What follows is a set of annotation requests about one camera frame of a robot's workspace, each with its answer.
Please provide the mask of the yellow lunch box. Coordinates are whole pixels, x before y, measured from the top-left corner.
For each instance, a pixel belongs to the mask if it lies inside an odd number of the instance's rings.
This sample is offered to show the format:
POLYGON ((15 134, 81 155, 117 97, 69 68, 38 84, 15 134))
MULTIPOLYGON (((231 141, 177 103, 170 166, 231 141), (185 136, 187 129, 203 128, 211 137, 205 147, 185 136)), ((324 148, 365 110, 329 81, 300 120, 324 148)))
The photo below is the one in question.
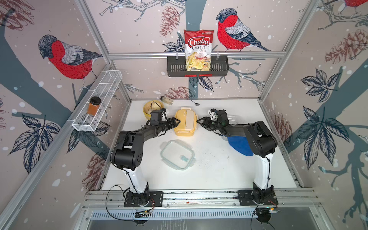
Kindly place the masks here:
POLYGON ((198 119, 197 114, 190 107, 181 107, 174 116, 180 120, 177 127, 174 128, 174 132, 179 137, 192 137, 196 130, 196 121, 198 119))

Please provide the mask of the clear lunch box lid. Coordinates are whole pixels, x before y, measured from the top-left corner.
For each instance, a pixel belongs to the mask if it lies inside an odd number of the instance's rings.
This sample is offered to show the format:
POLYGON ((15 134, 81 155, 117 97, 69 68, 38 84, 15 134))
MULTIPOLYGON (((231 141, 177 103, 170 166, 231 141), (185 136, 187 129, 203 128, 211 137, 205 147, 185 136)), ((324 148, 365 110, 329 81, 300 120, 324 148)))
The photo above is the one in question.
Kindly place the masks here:
POLYGON ((180 171, 192 167, 196 161, 194 151, 175 140, 171 140, 166 144, 160 156, 165 164, 180 171))

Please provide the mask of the blue cleaning cloth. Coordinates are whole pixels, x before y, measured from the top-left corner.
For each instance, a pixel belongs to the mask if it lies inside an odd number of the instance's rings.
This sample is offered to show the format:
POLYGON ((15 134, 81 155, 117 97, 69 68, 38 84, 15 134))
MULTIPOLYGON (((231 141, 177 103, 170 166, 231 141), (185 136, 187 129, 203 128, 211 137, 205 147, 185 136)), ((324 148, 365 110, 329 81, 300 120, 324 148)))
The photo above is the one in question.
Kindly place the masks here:
POLYGON ((233 149, 244 156, 251 157, 254 155, 246 137, 228 137, 228 143, 233 149))

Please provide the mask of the clear plastic lunch box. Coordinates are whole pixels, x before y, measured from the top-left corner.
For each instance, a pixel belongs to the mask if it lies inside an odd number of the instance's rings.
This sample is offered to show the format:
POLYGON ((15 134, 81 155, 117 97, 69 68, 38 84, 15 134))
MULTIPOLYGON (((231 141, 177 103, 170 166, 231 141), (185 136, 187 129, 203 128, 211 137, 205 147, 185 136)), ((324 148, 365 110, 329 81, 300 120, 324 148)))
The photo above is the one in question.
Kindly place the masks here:
POLYGON ((227 115, 229 124, 236 125, 239 123, 239 118, 236 115, 227 115))

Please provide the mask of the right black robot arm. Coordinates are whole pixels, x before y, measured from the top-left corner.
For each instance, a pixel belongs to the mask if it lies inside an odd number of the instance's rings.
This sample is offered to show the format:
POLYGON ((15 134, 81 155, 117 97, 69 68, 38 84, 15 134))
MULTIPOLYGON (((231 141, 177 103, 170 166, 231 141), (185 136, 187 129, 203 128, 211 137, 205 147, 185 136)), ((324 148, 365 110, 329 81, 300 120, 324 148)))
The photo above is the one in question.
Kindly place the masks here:
POLYGON ((257 158, 253 191, 253 201, 258 205, 270 203, 278 205, 274 186, 271 182, 271 164, 278 143, 263 121, 246 124, 232 124, 225 110, 211 109, 208 117, 196 121, 203 128, 226 137, 230 146, 239 153, 257 158))

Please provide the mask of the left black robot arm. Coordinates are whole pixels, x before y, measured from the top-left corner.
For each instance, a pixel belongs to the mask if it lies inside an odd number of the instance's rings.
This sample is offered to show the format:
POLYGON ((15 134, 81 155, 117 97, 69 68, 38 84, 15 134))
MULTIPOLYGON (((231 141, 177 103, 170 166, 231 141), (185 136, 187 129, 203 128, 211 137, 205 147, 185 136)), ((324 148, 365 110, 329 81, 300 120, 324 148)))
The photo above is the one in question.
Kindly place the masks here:
POLYGON ((155 206, 149 183, 139 168, 143 159, 144 142, 165 135, 180 123, 175 117, 167 117, 166 109, 163 108, 152 111, 150 119, 140 129, 123 130, 119 133, 110 155, 110 162, 124 172, 129 183, 128 191, 123 193, 125 207, 155 206))

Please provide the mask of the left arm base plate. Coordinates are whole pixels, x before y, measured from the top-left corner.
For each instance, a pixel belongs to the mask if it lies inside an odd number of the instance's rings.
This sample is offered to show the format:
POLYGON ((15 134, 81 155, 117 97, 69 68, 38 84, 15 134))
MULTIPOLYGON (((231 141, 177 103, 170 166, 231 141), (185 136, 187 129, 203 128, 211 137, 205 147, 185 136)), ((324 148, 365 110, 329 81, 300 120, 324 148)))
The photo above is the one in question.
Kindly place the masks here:
POLYGON ((149 193, 136 194, 133 192, 127 192, 125 194, 125 208, 152 208, 161 207, 163 205, 163 192, 153 191, 149 193))

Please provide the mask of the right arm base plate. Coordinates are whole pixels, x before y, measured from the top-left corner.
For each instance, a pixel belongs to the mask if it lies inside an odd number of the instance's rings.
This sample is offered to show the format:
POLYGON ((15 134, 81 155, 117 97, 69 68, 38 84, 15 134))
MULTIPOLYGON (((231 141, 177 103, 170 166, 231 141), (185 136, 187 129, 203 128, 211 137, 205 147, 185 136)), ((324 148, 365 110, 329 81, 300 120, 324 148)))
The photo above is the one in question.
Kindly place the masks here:
POLYGON ((275 193, 263 200, 256 198, 253 193, 253 190, 238 190, 237 199, 239 200, 240 206, 278 206, 278 199, 275 193))

